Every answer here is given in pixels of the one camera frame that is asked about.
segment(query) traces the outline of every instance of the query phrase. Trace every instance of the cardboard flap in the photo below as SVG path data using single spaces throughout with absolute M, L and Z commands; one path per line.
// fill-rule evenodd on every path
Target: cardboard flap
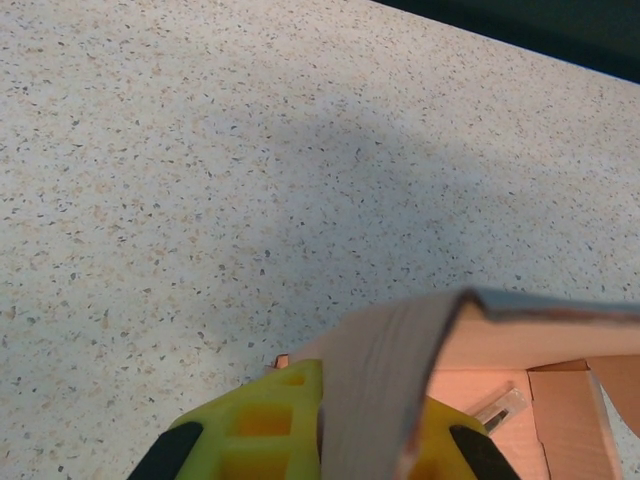
M 291 362 L 323 361 L 323 479 L 394 478 L 461 301 L 459 293 L 445 293 L 372 307 L 348 315 L 317 343 L 290 356 Z
M 565 298 L 532 295 L 493 288 L 472 289 L 487 315 L 499 319 L 502 316 L 552 316 L 573 318 L 580 321 L 609 318 L 638 321 L 640 305 L 636 303 L 583 302 Z
M 640 437 L 640 355 L 589 358 L 587 363 L 629 429 Z
M 591 356 L 640 353 L 640 322 L 636 317 L 566 310 L 504 310 L 500 321 L 492 322 L 487 321 L 487 315 L 492 312 L 477 304 L 462 307 L 438 368 L 527 370 Z
M 551 478 L 622 478 L 602 395 L 589 371 L 529 372 Z

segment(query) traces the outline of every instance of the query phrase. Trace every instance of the bent cardboard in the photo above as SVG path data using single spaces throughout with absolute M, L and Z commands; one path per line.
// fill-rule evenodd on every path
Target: bent cardboard
M 598 381 L 640 435 L 637 305 L 438 293 L 351 313 L 284 360 L 307 358 L 323 362 L 326 480 L 393 479 L 425 392 L 465 411 L 506 382 L 525 392 L 494 437 L 525 480 L 621 478 Z

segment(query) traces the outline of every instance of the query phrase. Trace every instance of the granite-pattern surface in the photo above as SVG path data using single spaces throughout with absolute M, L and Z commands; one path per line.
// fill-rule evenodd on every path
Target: granite-pattern surface
M 637 85 L 364 1 L 0 13 L 2 478 L 122 478 L 370 302 L 640 301 Z

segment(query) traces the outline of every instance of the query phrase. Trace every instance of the cardboard box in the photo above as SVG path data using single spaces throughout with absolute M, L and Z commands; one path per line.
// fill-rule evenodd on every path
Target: cardboard box
M 640 435 L 636 305 L 432 294 L 349 314 L 278 366 L 306 358 L 323 362 L 326 480 L 398 478 L 425 392 L 468 411 L 522 390 L 531 406 L 493 438 L 524 480 L 621 478 L 599 383 Z

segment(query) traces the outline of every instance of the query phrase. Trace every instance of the black rubber grip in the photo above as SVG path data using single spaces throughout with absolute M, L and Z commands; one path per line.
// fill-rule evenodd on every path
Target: black rubber grip
M 462 425 L 454 425 L 449 431 L 478 480 L 520 480 L 489 437 Z
M 164 432 L 151 446 L 129 480 L 175 480 L 203 427 L 187 422 Z

